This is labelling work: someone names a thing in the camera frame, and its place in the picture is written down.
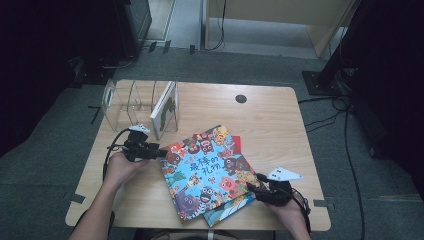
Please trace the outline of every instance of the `floor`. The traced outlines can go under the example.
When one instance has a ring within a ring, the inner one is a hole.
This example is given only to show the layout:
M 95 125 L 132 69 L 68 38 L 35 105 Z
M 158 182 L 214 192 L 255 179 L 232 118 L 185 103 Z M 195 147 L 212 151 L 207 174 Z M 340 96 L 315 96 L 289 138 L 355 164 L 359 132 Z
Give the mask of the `floor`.
M 201 23 L 200 17 L 205 11 L 203 1 L 150 0 L 149 3 L 153 22 L 147 43 L 157 41 L 159 46 L 163 46 L 165 41 L 171 41 L 174 48 L 189 48 L 190 45 L 195 45 L 196 49 L 205 47 L 201 37 L 205 19 L 203 17 Z M 208 48 L 217 46 L 221 24 L 222 19 L 210 19 Z M 225 19 L 224 31 L 224 42 L 216 51 L 318 58 L 304 25 Z M 330 58 L 343 32 L 343 29 L 337 32 L 321 59 Z

